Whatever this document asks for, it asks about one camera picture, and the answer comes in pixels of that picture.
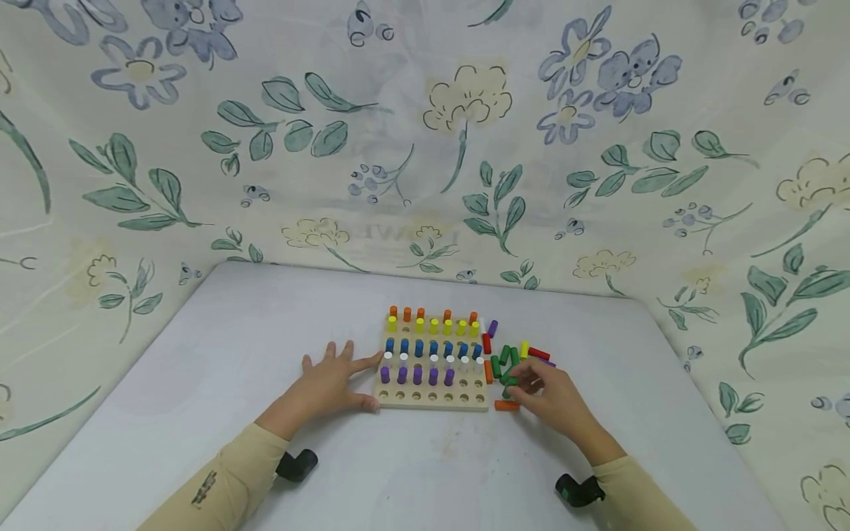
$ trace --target right hand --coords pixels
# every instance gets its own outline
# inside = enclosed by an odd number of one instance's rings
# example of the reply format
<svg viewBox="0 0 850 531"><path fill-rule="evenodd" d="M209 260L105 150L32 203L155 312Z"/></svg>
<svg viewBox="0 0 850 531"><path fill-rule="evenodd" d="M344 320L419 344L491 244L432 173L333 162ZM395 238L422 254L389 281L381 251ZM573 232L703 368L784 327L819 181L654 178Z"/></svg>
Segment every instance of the right hand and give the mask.
<svg viewBox="0 0 850 531"><path fill-rule="evenodd" d="M517 386L507 392L543 423L579 447L591 465L618 459L626 452L605 431L585 404L570 375L529 357L511 370Z"/></svg>

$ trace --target orange peg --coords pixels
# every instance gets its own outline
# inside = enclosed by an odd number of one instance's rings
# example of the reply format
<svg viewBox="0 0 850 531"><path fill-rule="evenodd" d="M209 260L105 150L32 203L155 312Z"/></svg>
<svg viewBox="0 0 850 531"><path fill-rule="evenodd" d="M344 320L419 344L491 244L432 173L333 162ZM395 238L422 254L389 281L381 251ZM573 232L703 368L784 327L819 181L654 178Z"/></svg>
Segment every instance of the orange peg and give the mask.
<svg viewBox="0 0 850 531"><path fill-rule="evenodd" d="M496 411L519 411L519 402L496 400Z"/></svg>

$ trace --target blue flower print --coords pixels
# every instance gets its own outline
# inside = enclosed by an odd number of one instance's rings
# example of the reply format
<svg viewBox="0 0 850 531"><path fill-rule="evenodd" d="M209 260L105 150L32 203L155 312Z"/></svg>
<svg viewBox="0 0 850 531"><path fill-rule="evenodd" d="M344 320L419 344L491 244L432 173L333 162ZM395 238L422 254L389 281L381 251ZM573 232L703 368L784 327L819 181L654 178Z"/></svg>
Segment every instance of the blue flower print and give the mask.
<svg viewBox="0 0 850 531"><path fill-rule="evenodd" d="M682 68L681 57L668 55L659 62L660 53L661 45L653 33L652 38L638 44L631 55L619 51L607 58L599 67L598 81L605 92L596 97L593 108L601 111L613 107L614 117L623 120L632 110L640 115L652 108L652 93L675 83ZM653 67L649 83L644 84ZM640 91L630 92L623 88L640 88Z"/></svg>
<svg viewBox="0 0 850 531"><path fill-rule="evenodd" d="M186 69L175 64L154 64L162 56L162 41L158 38L147 37L133 50L120 38L107 35L100 49L115 66L93 72L95 85L126 92L130 104L139 110L149 108L151 98L165 105L177 102L174 82L186 77Z"/></svg>
<svg viewBox="0 0 850 531"><path fill-rule="evenodd" d="M593 91L586 90L576 97L572 88L565 90L558 98L561 110L549 113L537 122L537 130L546 131L543 143L550 145L555 138L560 138L562 144L571 145L578 140L580 129L592 129L596 125L596 118L578 111L579 108L588 106L591 100Z"/></svg>
<svg viewBox="0 0 850 531"><path fill-rule="evenodd" d="M236 49L224 36L227 26L242 20L236 0L142 0L142 8L156 27L168 30L165 44L171 55L192 48L203 63L214 62L215 55L236 59Z"/></svg>
<svg viewBox="0 0 850 531"><path fill-rule="evenodd" d="M590 30L587 29L587 20L584 19L575 19L564 26L564 33L561 36L561 47L564 50L551 52L549 57L541 63L540 68L537 69L537 77L543 82L549 82L547 98L550 101L555 99L561 89L564 88L567 78L569 78L569 84L573 87L581 85L587 73L587 61L599 59L611 50L611 41L597 37L610 16L611 6L608 6L596 15ZM571 31L575 33L578 40L575 53L570 46ZM563 63L570 55L572 55L572 60L567 65L562 65L550 73L555 65Z"/></svg>
<svg viewBox="0 0 850 531"><path fill-rule="evenodd" d="M88 44L86 18L107 31L123 33L127 21L110 0L3 0L21 9L33 9L41 14L56 36L68 44Z"/></svg>

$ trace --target left hand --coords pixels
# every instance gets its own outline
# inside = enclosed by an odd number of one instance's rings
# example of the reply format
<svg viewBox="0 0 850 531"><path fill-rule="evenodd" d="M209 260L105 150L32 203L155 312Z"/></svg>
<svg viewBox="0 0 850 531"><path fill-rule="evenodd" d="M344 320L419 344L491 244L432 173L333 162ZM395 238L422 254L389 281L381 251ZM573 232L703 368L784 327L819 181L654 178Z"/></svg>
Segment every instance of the left hand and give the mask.
<svg viewBox="0 0 850 531"><path fill-rule="evenodd" d="M363 370L377 367L383 353L370 358L353 359L354 342L348 340L337 356L337 344L330 342L325 357L313 365L310 356L301 361L303 375L260 415L255 424L287 441L307 421L317 416L343 410L375 412L377 399L349 389L349 378Z"/></svg>

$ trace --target flower print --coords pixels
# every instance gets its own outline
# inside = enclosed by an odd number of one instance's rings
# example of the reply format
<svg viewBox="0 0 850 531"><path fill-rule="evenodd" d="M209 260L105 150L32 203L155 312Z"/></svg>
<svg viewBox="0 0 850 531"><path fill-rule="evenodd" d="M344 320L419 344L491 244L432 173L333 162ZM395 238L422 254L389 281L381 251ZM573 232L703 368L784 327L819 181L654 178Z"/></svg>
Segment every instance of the flower print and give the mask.
<svg viewBox="0 0 850 531"><path fill-rule="evenodd" d="M500 66L476 68L464 65L457 69L455 82L437 83L428 100L431 109L422 115L425 127L453 134L467 122L485 124L504 117L513 105L505 92L507 76Z"/></svg>
<svg viewBox="0 0 850 531"><path fill-rule="evenodd" d="M236 49L224 36L227 26L242 20L235 0L142 0L142 8L156 27L168 30L165 43L171 55L192 48L203 63L214 62L215 55L236 59Z"/></svg>
<svg viewBox="0 0 850 531"><path fill-rule="evenodd" d="M150 108L151 98L165 105L177 102L179 94L174 82L186 77L186 69L176 64L154 64L162 56L162 42L158 38L142 39L133 50L120 38L107 35L100 49L114 67L92 72L95 85L126 92L130 105L139 110Z"/></svg>
<svg viewBox="0 0 850 531"><path fill-rule="evenodd" d="M848 179L850 154L835 165L819 156L812 156L797 170L796 178L779 183L776 196L795 210L810 210L826 204L847 205L850 204Z"/></svg>
<svg viewBox="0 0 850 531"><path fill-rule="evenodd" d="M568 78L569 84L573 87L581 85L587 73L587 61L600 59L611 50L611 41L604 37L597 37L610 16L611 6L608 6L596 15L589 30L587 20L584 19L575 19L564 26L564 33L561 35L563 50L551 52L537 69L538 79L549 82L548 99L555 99ZM574 47L570 46L570 34L575 34L575 39L572 39ZM555 65L560 65L567 58L570 58L567 65L561 65L554 72L550 72Z"/></svg>
<svg viewBox="0 0 850 531"><path fill-rule="evenodd" d="M123 33L127 21L110 0L3 0L21 9L34 9L44 18L56 36L63 41L82 46L88 44L86 18L107 31Z"/></svg>
<svg viewBox="0 0 850 531"><path fill-rule="evenodd" d="M651 39L638 44L631 54L621 50L607 58L599 67L598 80L605 92L596 97L593 108L602 111L612 107L614 118L622 117L623 120L632 110L640 115L652 108L652 93L675 83L682 68L682 58L678 55L668 55L659 61L660 53L661 45L653 33ZM653 67L649 83L644 84L644 78ZM630 92L624 88L640 88L640 91Z"/></svg>
<svg viewBox="0 0 850 531"><path fill-rule="evenodd" d="M329 217L323 217L318 222L314 219L299 219L295 227L284 227L280 230L286 244L290 247L306 248L323 246L334 257L355 271L369 273L365 269L358 268L343 258L337 252L336 247L349 241L349 233L340 230L337 222Z"/></svg>
<svg viewBox="0 0 850 531"><path fill-rule="evenodd" d="M589 105L592 100L593 92L590 90L584 91L578 97L573 94L572 88L565 90L558 99L561 110L549 113L537 122L537 130L546 131L543 143L550 145L556 138L560 138L562 144L572 145L578 140L580 129L592 129L596 125L596 118L578 111L578 108Z"/></svg>
<svg viewBox="0 0 850 531"><path fill-rule="evenodd" d="M97 287L106 281L106 275L115 271L118 262L114 257L107 257L105 254L99 258L92 260L91 264L86 268L88 275L88 285Z"/></svg>
<svg viewBox="0 0 850 531"><path fill-rule="evenodd" d="M818 476L800 480L802 498L833 531L850 529L850 477L840 459L830 460Z"/></svg>

